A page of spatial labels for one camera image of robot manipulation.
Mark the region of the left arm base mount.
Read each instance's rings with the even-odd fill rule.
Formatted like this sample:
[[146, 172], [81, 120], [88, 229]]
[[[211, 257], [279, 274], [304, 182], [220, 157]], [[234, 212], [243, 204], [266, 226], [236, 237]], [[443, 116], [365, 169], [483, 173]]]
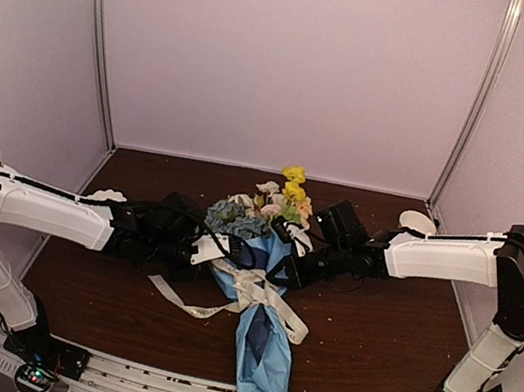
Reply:
[[88, 350], [54, 338], [44, 305], [37, 296], [35, 303], [37, 317], [31, 328], [14, 331], [4, 319], [0, 320], [6, 333], [4, 349], [23, 361], [13, 379], [19, 392], [48, 392], [62, 376], [77, 381], [91, 357]]

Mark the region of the cream printed ribbon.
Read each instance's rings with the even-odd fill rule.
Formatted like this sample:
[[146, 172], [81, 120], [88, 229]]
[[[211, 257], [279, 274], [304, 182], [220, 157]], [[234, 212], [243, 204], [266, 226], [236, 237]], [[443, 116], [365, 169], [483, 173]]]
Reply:
[[277, 313], [277, 319], [282, 324], [290, 343], [300, 345], [304, 341], [304, 338], [308, 335], [309, 328], [285, 302], [280, 295], [280, 288], [267, 280], [264, 270], [237, 269], [224, 259], [212, 260], [210, 264], [213, 266], [215, 275], [231, 277], [233, 280], [231, 285], [236, 293], [236, 300], [231, 301], [229, 304], [211, 308], [186, 305], [162, 276], [152, 275], [149, 276], [149, 279], [167, 301], [192, 317], [196, 317], [196, 319], [206, 319], [224, 310], [240, 314], [254, 305], [264, 305], [272, 308]]

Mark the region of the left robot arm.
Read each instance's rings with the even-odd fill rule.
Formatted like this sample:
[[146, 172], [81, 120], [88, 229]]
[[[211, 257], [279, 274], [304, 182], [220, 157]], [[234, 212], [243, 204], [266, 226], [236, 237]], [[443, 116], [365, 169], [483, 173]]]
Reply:
[[[163, 201], [132, 201], [116, 190], [69, 193], [30, 179], [0, 162], [0, 224], [60, 237], [93, 252], [142, 263], [161, 257], [190, 270], [222, 257], [230, 246], [216, 235], [190, 199], [172, 193]], [[12, 273], [0, 251], [0, 312], [33, 363], [56, 354], [45, 310]]]

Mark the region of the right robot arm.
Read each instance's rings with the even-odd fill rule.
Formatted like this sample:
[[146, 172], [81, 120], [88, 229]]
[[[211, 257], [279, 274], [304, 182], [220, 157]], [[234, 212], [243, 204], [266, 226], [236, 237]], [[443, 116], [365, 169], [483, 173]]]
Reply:
[[497, 311], [468, 353], [445, 377], [440, 392], [478, 392], [524, 348], [524, 226], [505, 233], [440, 235], [399, 225], [368, 234], [349, 201], [315, 212], [321, 248], [306, 231], [276, 217], [274, 231], [295, 252], [267, 274], [271, 282], [305, 288], [350, 273], [356, 278], [436, 279], [493, 288]]

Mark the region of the blue wrapping paper sheet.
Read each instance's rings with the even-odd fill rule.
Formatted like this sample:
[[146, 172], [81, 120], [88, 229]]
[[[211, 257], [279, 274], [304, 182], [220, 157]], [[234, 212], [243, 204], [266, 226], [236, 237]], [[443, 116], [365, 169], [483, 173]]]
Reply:
[[[259, 270], [270, 271], [286, 255], [290, 244], [284, 244], [272, 232], [269, 238], [246, 240], [252, 248]], [[236, 301], [235, 278], [229, 273], [211, 269], [224, 295]], [[236, 329], [236, 392], [287, 392], [292, 369], [290, 342], [275, 308], [252, 303], [240, 313]]]

